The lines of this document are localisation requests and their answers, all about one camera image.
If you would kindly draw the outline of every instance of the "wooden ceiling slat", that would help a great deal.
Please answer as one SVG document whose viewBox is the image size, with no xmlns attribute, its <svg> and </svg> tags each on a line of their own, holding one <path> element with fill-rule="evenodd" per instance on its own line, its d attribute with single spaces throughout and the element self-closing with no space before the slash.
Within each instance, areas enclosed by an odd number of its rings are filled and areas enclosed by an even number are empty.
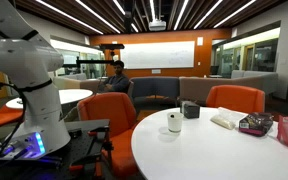
<svg viewBox="0 0 288 180">
<path fill-rule="evenodd" d="M 96 13 L 102 16 L 110 24 L 112 24 L 121 33 L 125 33 L 124 16 L 118 10 L 112 0 L 82 0 L 87 6 L 93 9 Z M 262 0 L 256 1 L 247 9 L 240 12 L 238 15 L 232 17 L 227 22 L 219 26 L 219 28 L 232 28 L 243 23 L 250 18 L 253 18 L 263 12 L 279 5 L 288 0 Z M 113 29 L 104 24 L 97 17 L 92 15 L 76 1 L 73 0 L 44 0 L 44 2 L 64 11 L 65 13 L 79 19 L 104 34 L 116 34 Z M 150 22 L 150 14 L 148 14 L 149 0 L 136 0 L 135 12 L 133 22 L 140 32 L 149 31 L 148 24 Z M 167 23 L 167 31 L 172 31 L 172 27 L 176 22 L 176 17 L 181 10 L 183 0 L 154 0 L 156 7 L 156 14 L 158 18 L 163 18 Z M 182 19 L 179 23 L 178 30 L 193 29 L 196 23 L 205 15 L 205 13 L 213 7 L 217 0 L 190 0 Z M 249 0 L 225 0 L 210 14 L 203 23 L 200 24 L 199 29 L 213 28 L 217 23 L 222 21 L 225 17 L 232 14 L 248 3 Z M 75 30 L 77 32 L 87 35 L 99 35 L 94 30 L 87 28 L 49 8 L 38 3 L 37 1 L 16 0 L 16 8 L 25 12 L 37 15 L 43 19 L 57 23 L 63 27 Z"/>
<path fill-rule="evenodd" d="M 111 29 L 108 25 L 106 25 L 104 22 L 102 22 L 99 18 L 97 18 L 95 15 L 93 15 L 92 13 L 90 13 L 88 10 L 86 10 L 84 7 L 82 7 L 81 5 L 79 5 L 77 2 L 75 1 L 69 1 L 69 3 L 71 3 L 71 6 L 77 6 L 78 7 L 78 11 L 79 12 L 75 12 L 76 14 L 78 14 L 78 18 L 80 20 L 83 20 L 84 22 L 87 22 L 89 24 L 92 24 L 93 27 L 97 28 L 97 29 L 102 29 L 105 30 L 106 32 L 108 32 L 108 34 L 113 34 L 116 33 L 113 29 Z M 94 9 L 99 9 L 99 7 L 97 6 L 93 6 L 87 2 L 84 3 L 86 6 L 90 7 L 93 11 Z"/>
<path fill-rule="evenodd" d="M 179 3 L 179 0 L 174 0 L 173 1 L 172 11 L 171 11 L 171 15 L 170 15 L 170 18 L 169 18 L 169 21 L 168 21 L 167 30 L 171 30 L 171 28 L 172 28 L 172 24 L 173 24 L 173 21 L 175 19 L 174 16 L 175 16 L 175 13 L 176 13 L 176 9 L 177 9 L 178 3 Z"/>
<path fill-rule="evenodd" d="M 139 30 L 139 32 L 143 32 L 142 27 L 140 26 L 140 23 L 138 22 L 136 17 L 133 18 L 133 21 L 135 22 L 134 25 Z"/>
<path fill-rule="evenodd" d="M 150 19 L 149 19 L 148 13 L 147 13 L 147 9 L 146 9 L 144 0 L 141 0 L 141 2 L 142 2 L 142 7 L 143 7 L 143 10 L 144 10 L 144 13 L 145 13 L 145 17 L 146 17 L 146 20 L 147 20 L 147 26 L 148 26 L 148 24 L 150 23 Z"/>
<path fill-rule="evenodd" d="M 187 20 L 184 23 L 184 29 L 188 29 L 188 27 L 191 25 L 191 21 L 193 20 L 193 18 L 195 18 L 196 14 L 200 11 L 201 6 L 204 4 L 205 0 L 202 1 L 197 1 L 197 3 L 195 4 L 197 7 L 194 7 L 193 14 L 190 15 L 189 20 Z"/>
<path fill-rule="evenodd" d="M 213 28 L 217 23 L 221 22 L 227 16 L 231 15 L 233 12 L 244 6 L 247 2 L 248 0 L 232 0 L 232 2 L 223 2 L 214 16 L 207 22 L 203 23 L 203 27 Z"/>
<path fill-rule="evenodd" d="M 47 2 L 50 5 L 60 9 L 61 11 L 65 12 L 68 15 L 71 15 L 72 17 L 86 23 L 87 25 L 103 32 L 103 33 L 110 33 L 111 30 L 103 27 L 103 26 L 97 26 L 98 24 L 101 24 L 101 21 L 94 16 L 88 16 L 89 12 L 82 8 L 79 4 L 77 4 L 75 1 L 49 1 Z"/>
<path fill-rule="evenodd" d="M 207 11 L 208 11 L 209 9 L 212 8 L 212 6 L 213 6 L 215 3 L 216 3 L 215 1 L 205 1 L 204 6 L 201 7 L 201 10 L 200 10 L 199 15 L 197 15 L 196 18 L 193 19 L 193 21 L 191 22 L 191 24 L 188 26 L 189 29 L 193 29 L 194 26 L 198 23 L 198 21 L 203 18 L 203 16 L 207 13 Z"/>
<path fill-rule="evenodd" d="M 140 19 L 140 21 L 142 23 L 142 27 L 144 28 L 145 31 L 147 31 L 147 25 L 144 24 L 144 21 L 143 21 L 142 15 L 140 13 L 140 10 L 138 9 L 137 3 L 135 3 L 135 11 L 136 11 L 136 14 L 137 14 L 138 18 Z"/>
<path fill-rule="evenodd" d="M 189 1 L 189 4 L 187 4 L 186 10 L 184 11 L 184 14 L 183 14 L 184 16 L 182 17 L 182 19 L 178 25 L 178 29 L 182 29 L 183 24 L 186 21 L 188 15 L 191 13 L 195 3 L 196 3 L 196 0 L 193 0 L 193 1 Z"/>
<path fill-rule="evenodd" d="M 43 15 L 41 15 L 42 18 L 50 19 L 53 22 L 57 22 L 58 24 L 61 24 L 65 27 L 71 27 L 71 29 L 78 30 L 79 32 L 83 32 L 84 34 L 90 34 L 90 33 L 98 34 L 97 32 L 94 32 L 91 29 L 88 29 L 86 27 L 84 28 L 84 26 L 81 26 L 80 24 L 78 24 L 77 22 L 75 22 L 71 19 L 68 19 L 64 16 L 59 16 L 56 12 L 48 11 L 47 9 L 42 7 L 41 5 L 36 6 L 34 4 L 31 4 L 31 3 L 28 3 L 28 4 L 25 4 L 25 3 L 26 2 L 17 2 L 17 6 L 18 7 L 25 6 L 28 9 L 34 10 L 34 13 L 36 13 L 36 14 L 41 14 L 41 12 L 43 12 Z"/>
<path fill-rule="evenodd" d="M 232 18 L 231 21 L 229 21 L 229 26 L 236 26 L 237 24 L 240 24 L 244 22 L 245 20 L 250 19 L 251 17 L 254 17 L 254 15 L 258 14 L 259 12 L 262 12 L 266 7 L 270 7 L 274 5 L 278 0 L 270 0 L 262 2 L 263 4 L 259 4 L 258 2 L 255 2 L 254 5 L 250 6 L 250 8 L 245 9 L 245 12 L 243 13 L 243 16 L 236 16 Z"/>
<path fill-rule="evenodd" d="M 107 20 L 111 20 L 111 22 L 113 22 L 115 27 L 117 27 L 121 32 L 125 32 L 124 17 L 119 12 L 118 8 L 115 7 L 115 4 L 113 7 L 113 4 L 112 4 L 113 1 L 110 1 L 111 3 L 107 3 L 107 1 L 95 1 L 95 2 L 97 2 L 101 6 L 101 8 L 104 9 L 104 11 L 106 12 L 106 13 L 102 12 L 102 15 L 105 16 L 105 14 L 108 14 L 110 17 L 107 17 Z"/>
</svg>

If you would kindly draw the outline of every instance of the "paper cup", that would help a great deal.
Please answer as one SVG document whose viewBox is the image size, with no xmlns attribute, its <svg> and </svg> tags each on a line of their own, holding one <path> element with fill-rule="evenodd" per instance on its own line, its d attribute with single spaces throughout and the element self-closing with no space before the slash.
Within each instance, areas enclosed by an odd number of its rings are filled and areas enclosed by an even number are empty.
<svg viewBox="0 0 288 180">
<path fill-rule="evenodd" d="M 181 132 L 184 115 L 179 112 L 167 113 L 168 130 L 174 133 Z"/>
</svg>

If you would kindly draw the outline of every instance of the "chair back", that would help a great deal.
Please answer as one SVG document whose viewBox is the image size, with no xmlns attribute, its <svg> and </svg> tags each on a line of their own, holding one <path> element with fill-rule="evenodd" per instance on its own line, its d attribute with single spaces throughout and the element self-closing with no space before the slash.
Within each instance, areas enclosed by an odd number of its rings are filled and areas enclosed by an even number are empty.
<svg viewBox="0 0 288 180">
<path fill-rule="evenodd" d="M 110 136 L 114 137 L 131 129 L 136 111 L 125 93 L 110 92 L 93 95 L 77 104 L 80 120 L 110 120 Z"/>
<path fill-rule="evenodd" d="M 127 88 L 127 95 L 130 99 L 132 99 L 133 89 L 134 89 L 134 82 L 130 81 Z"/>
<path fill-rule="evenodd" d="M 206 106 L 224 107 L 244 113 L 264 112 L 265 93 L 246 86 L 213 86 L 206 99 Z"/>
</svg>

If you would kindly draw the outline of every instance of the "black hair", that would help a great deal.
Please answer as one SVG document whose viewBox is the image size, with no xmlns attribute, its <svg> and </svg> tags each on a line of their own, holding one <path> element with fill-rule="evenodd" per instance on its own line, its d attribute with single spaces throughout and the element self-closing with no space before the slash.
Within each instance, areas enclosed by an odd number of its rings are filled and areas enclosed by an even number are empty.
<svg viewBox="0 0 288 180">
<path fill-rule="evenodd" d="M 123 61 L 120 61 L 120 60 L 115 61 L 114 64 L 113 64 L 113 66 L 117 66 L 117 65 L 120 65 L 122 68 L 124 68 L 124 63 L 123 63 Z"/>
</svg>

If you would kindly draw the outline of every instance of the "black table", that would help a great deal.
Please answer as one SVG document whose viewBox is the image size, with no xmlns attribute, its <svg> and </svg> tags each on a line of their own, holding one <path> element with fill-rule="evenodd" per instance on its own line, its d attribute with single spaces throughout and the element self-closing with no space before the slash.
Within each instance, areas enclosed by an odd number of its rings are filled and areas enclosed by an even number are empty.
<svg viewBox="0 0 288 180">
<path fill-rule="evenodd" d="M 39 161 L 13 161 L 3 165 L 0 161 L 0 179 L 91 179 L 94 168 L 88 166 L 90 172 L 82 176 L 72 175 L 69 166 L 72 162 L 89 155 L 99 155 L 107 135 L 98 132 L 97 136 L 89 136 L 88 131 L 109 125 L 109 120 L 75 121 L 65 123 L 68 131 L 81 128 L 82 135 L 71 141 L 60 150 L 48 154 Z M 0 127 L 0 140 L 5 138 L 13 127 Z"/>
</svg>

